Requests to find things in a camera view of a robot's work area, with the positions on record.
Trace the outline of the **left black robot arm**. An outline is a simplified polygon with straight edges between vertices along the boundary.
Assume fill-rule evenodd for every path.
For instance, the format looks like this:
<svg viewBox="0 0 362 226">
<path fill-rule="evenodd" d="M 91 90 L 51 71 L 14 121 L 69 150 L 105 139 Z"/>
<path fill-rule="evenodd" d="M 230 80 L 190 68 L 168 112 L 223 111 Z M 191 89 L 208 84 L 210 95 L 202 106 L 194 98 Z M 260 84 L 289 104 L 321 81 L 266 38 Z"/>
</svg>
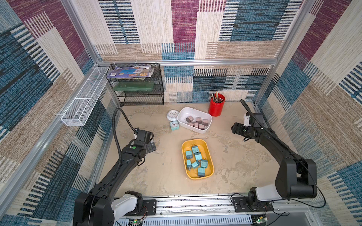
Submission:
<svg viewBox="0 0 362 226">
<path fill-rule="evenodd" d="M 135 138 L 121 148 L 116 133 L 117 108 L 112 116 L 112 131 L 118 160 L 106 176 L 88 193 L 80 193 L 75 200 L 74 226 L 112 226 L 125 215 L 140 216 L 134 224 L 144 221 L 151 208 L 143 203 L 143 195 L 128 191 L 121 198 L 115 195 L 130 172 L 145 163 L 146 155 L 156 150 L 154 134 L 131 127 Z"/>
</svg>

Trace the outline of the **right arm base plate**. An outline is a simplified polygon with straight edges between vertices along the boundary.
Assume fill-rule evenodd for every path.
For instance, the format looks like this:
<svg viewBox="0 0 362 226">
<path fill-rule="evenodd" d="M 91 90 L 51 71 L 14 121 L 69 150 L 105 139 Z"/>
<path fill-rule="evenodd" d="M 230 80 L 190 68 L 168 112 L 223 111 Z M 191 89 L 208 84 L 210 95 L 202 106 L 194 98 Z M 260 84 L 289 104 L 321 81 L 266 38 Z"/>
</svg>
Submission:
<svg viewBox="0 0 362 226">
<path fill-rule="evenodd" d="M 259 200 L 250 201 L 249 198 L 243 196 L 233 196 L 231 202 L 235 212 L 272 212 L 274 207 L 272 202 L 262 202 Z"/>
</svg>

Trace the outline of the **white plastic tray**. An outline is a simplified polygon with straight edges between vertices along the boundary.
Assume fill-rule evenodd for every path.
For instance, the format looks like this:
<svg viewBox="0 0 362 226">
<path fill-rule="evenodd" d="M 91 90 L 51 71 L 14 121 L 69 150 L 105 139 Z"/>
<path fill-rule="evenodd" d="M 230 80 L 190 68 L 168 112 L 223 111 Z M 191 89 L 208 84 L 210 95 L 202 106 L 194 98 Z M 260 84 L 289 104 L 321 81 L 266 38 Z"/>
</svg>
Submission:
<svg viewBox="0 0 362 226">
<path fill-rule="evenodd" d="M 210 114 L 191 107 L 184 107 L 177 116 L 181 127 L 204 134 L 210 128 L 213 118 Z"/>
</svg>

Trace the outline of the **yellow plastic tray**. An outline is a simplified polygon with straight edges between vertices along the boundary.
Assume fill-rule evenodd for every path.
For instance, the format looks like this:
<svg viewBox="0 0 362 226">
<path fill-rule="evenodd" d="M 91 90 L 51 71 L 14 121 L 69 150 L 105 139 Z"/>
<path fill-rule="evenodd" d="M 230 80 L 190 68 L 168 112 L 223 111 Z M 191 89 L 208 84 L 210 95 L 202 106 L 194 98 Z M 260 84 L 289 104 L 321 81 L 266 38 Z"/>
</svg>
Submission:
<svg viewBox="0 0 362 226">
<path fill-rule="evenodd" d="M 214 164 L 204 140 L 185 141 L 182 145 L 182 153 L 186 174 L 190 179 L 209 178 L 214 174 Z"/>
</svg>

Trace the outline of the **teal plug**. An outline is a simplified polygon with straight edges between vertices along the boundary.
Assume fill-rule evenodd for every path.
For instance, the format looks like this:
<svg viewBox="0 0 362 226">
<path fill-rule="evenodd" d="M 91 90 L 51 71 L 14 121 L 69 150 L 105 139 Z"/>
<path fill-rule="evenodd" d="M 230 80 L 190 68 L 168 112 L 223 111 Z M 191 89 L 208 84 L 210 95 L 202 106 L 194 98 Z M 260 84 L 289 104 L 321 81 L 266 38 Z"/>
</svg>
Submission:
<svg viewBox="0 0 362 226">
<path fill-rule="evenodd" d="M 191 160 L 186 160 L 186 169 L 189 170 L 189 171 L 192 169 Z"/>
<path fill-rule="evenodd" d="M 193 169 L 198 168 L 198 167 L 199 167 L 198 161 L 193 162 L 193 163 L 191 164 L 191 166 L 192 166 Z"/>
<path fill-rule="evenodd" d="M 202 159 L 201 161 L 200 161 L 200 167 L 202 167 L 202 168 L 207 168 L 208 167 L 208 161 L 207 160 L 204 160 L 204 159 Z"/>
<path fill-rule="evenodd" d="M 200 152 L 195 154 L 195 160 L 196 161 L 201 161 L 202 159 L 203 159 L 202 154 Z"/>
<path fill-rule="evenodd" d="M 200 150 L 199 150 L 199 147 L 198 147 L 198 146 L 192 146 L 192 147 L 191 147 L 191 149 L 192 149 L 192 152 L 193 152 L 194 154 L 196 154 L 196 153 L 199 153 L 199 152 L 200 152 Z"/>
<path fill-rule="evenodd" d="M 193 158 L 193 152 L 191 150 L 185 151 L 185 157 L 186 159 L 192 159 Z"/>
<path fill-rule="evenodd" d="M 202 178 L 206 175 L 206 169 L 203 167 L 198 167 L 198 177 Z"/>
</svg>

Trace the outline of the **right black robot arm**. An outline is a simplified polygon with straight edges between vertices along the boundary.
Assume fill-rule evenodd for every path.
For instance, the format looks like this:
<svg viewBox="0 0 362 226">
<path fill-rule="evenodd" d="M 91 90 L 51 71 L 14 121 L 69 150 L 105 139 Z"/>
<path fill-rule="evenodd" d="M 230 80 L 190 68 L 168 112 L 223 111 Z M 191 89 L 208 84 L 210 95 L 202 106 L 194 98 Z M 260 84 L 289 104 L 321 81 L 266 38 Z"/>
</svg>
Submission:
<svg viewBox="0 0 362 226">
<path fill-rule="evenodd" d="M 301 202 L 302 199 L 316 198 L 321 193 L 317 185 L 316 163 L 292 151 L 266 125 L 262 114 L 253 113 L 245 100 L 240 102 L 247 113 L 243 123 L 234 123 L 232 133 L 242 136 L 245 142 L 253 140 L 263 146 L 277 161 L 279 170 L 274 183 L 251 188 L 239 205 L 246 205 L 251 211 L 272 211 L 274 201 Z"/>
</svg>

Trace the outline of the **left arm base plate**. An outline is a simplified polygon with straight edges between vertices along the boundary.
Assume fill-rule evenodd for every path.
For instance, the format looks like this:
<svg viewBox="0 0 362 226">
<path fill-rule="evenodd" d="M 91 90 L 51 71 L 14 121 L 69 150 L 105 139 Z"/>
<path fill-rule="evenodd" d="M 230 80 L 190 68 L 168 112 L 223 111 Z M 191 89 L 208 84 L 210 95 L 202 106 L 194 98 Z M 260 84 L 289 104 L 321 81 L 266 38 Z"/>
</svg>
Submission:
<svg viewBox="0 0 362 226">
<path fill-rule="evenodd" d="M 157 201 L 156 199 L 143 200 L 141 207 L 137 207 L 135 210 L 125 214 L 125 217 L 135 216 L 154 216 L 156 214 Z"/>
</svg>

